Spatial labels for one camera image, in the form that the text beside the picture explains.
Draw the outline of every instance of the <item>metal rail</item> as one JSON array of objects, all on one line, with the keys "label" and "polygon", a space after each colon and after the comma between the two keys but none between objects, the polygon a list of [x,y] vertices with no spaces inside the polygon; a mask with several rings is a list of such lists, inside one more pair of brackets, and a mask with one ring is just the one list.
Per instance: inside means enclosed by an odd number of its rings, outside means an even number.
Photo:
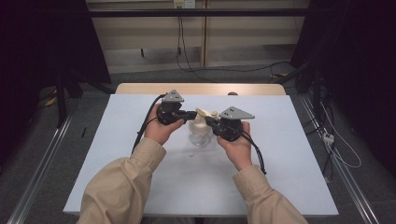
[{"label": "metal rail", "polygon": [[[309,101],[309,99],[305,99],[303,96],[301,96],[300,99],[303,103],[306,113],[308,114],[309,118],[312,119],[315,128],[317,128],[318,130],[319,138],[321,138],[322,131],[318,128],[319,125],[314,119],[315,116],[314,116],[314,112],[312,111],[313,106],[311,102]],[[326,150],[328,151],[328,153],[330,153],[331,149],[328,145],[326,145]],[[337,153],[337,156],[342,158],[336,147],[334,148],[334,153]],[[364,222],[367,224],[374,224],[374,223],[379,224],[380,222],[375,215],[374,209],[370,205],[364,193],[361,191],[359,184],[356,182],[352,173],[350,173],[348,167],[343,162],[335,158],[333,155],[332,155],[332,161],[338,173],[340,174],[341,179],[343,180],[346,189],[349,192],[349,195],[351,196],[353,202],[355,203],[356,207],[361,213],[361,217],[363,218]]]},{"label": "metal rail", "polygon": [[60,10],[39,9],[42,15],[56,17],[304,17],[304,16],[331,16],[334,11],[325,8],[190,8],[190,9],[90,9]]},{"label": "metal rail", "polygon": [[62,140],[64,139],[64,135],[66,134],[72,116],[74,112],[77,110],[77,107],[78,107],[78,100],[75,100],[71,106],[71,112],[64,121],[64,124],[60,128],[56,129],[55,134],[53,135],[52,140],[49,143],[49,146],[44,154],[43,159],[41,159],[40,164],[35,170],[35,174],[33,175],[27,188],[25,189],[20,200],[18,201],[7,224],[22,224],[26,219],[30,211],[30,208],[33,205],[33,202],[35,201],[35,197],[40,190],[41,184],[43,183],[46,177],[47,171],[53,161],[53,158],[55,157],[56,152],[59,146],[61,145]]}]

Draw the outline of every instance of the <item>person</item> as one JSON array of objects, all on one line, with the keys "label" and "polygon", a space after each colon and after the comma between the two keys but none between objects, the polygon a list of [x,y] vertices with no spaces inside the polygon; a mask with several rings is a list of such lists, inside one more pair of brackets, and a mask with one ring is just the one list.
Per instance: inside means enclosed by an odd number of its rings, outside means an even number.
[{"label": "person", "polygon": [[[165,156],[163,144],[183,125],[180,119],[161,125],[153,107],[144,137],[130,158],[106,165],[85,188],[78,223],[140,223],[149,196],[152,174]],[[249,133],[249,123],[243,122]],[[238,171],[233,181],[247,206],[248,223],[307,223],[298,210],[272,189],[258,165],[251,160],[251,144],[240,137],[218,143]]]}]

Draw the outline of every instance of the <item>black curtain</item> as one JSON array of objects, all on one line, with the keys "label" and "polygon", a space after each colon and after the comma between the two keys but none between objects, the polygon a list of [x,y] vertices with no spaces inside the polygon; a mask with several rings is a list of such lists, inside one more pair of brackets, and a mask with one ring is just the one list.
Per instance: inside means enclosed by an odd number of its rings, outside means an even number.
[{"label": "black curtain", "polygon": [[[346,0],[347,11],[320,67],[326,85],[351,127],[396,176],[396,29],[392,1]],[[326,21],[306,21],[291,62],[309,55]]]},{"label": "black curtain", "polygon": [[0,162],[18,144],[42,88],[76,74],[110,82],[106,62],[89,17],[43,14],[46,10],[85,10],[84,0],[0,1]]}]

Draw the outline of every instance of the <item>beige sleeve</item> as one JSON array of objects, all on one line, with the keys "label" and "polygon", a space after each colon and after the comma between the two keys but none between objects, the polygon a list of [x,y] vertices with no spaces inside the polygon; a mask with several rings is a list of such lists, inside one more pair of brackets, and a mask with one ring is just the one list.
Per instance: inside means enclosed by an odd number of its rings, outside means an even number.
[{"label": "beige sleeve", "polygon": [[164,156],[161,145],[143,138],[131,158],[106,165],[85,188],[78,223],[140,223],[152,173]]},{"label": "beige sleeve", "polygon": [[233,181],[247,205],[248,223],[307,223],[285,196],[271,188],[259,166],[239,171]]}]

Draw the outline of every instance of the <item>white table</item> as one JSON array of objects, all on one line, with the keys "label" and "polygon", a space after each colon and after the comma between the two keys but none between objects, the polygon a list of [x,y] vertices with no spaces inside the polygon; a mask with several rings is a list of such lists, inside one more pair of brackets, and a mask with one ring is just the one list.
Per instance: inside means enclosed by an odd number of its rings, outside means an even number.
[{"label": "white table", "polygon": [[[156,96],[111,96],[64,212],[78,214],[89,180],[110,161],[130,155],[136,132]],[[271,186],[305,216],[338,214],[289,96],[182,96],[185,110],[200,107],[221,112],[234,105],[255,115],[256,118],[249,121],[252,138],[261,148]],[[145,216],[246,215],[245,204],[232,180],[236,170],[215,137],[208,146],[195,147],[189,140],[188,125],[184,125],[172,134],[164,147],[167,155],[154,172]],[[252,159],[258,163],[254,150]]]}]

